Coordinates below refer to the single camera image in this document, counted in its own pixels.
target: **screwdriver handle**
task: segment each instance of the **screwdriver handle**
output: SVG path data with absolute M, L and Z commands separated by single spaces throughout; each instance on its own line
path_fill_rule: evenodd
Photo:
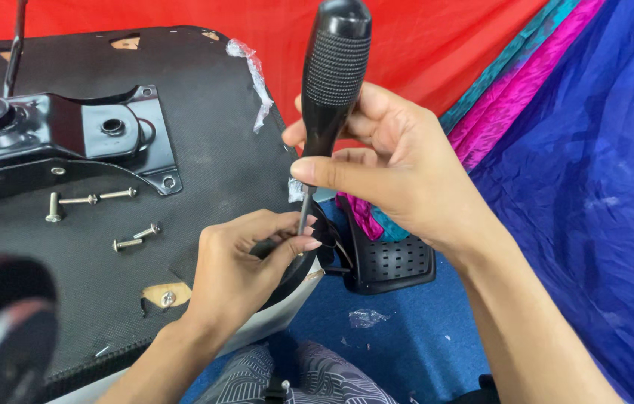
M 302 72 L 302 156 L 331 156 L 357 103 L 372 41 L 372 15 L 359 0 L 323 1 L 315 15 Z

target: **blue tarp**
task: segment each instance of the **blue tarp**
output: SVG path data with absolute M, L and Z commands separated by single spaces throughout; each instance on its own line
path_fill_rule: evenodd
M 607 0 L 471 176 L 634 403 L 634 0 Z

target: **red backdrop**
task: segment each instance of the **red backdrop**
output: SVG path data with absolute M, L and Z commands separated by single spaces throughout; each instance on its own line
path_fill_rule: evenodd
M 547 0 L 365 0 L 374 21 L 366 79 L 442 114 Z M 30 0 L 27 37 L 199 25 L 257 51 L 287 124 L 301 87 L 319 1 Z M 0 40 L 12 38 L 15 0 L 0 0 Z

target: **blue floor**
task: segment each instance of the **blue floor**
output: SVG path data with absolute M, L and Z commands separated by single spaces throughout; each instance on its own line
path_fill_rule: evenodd
M 322 206 L 343 224 L 333 203 Z M 390 318 L 371 328 L 350 328 L 349 312 L 360 308 Z M 478 376 L 489 373 L 464 287 L 440 254 L 434 282 L 382 295 L 356 295 L 340 278 L 323 278 L 290 327 L 270 340 L 280 376 L 293 385 L 296 365 L 288 360 L 293 340 L 311 340 L 340 354 L 402 404 L 410 397 L 420 404 L 443 403 L 478 389 Z M 214 381 L 229 357 L 210 364 L 181 402 L 190 403 Z

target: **hand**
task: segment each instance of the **hand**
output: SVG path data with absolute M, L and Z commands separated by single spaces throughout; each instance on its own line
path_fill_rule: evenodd
M 267 302 L 292 260 L 322 244 L 310 236 L 311 227 L 295 235 L 299 220 L 298 212 L 262 209 L 206 227 L 200 234 L 192 298 L 181 320 L 217 327 L 226 341 Z M 308 216 L 307 225 L 316 220 Z M 278 244 L 270 255 L 261 260 L 250 254 L 258 241 L 268 238 Z
M 299 97 L 295 105 L 301 108 Z M 300 120 L 286 129 L 283 141 L 296 145 L 305 136 Z M 371 148 L 340 150 L 331 159 L 302 158 L 293 163 L 292 175 L 373 203 L 445 254 L 478 247 L 485 232 L 501 226 L 431 111 L 364 83 L 341 136 Z

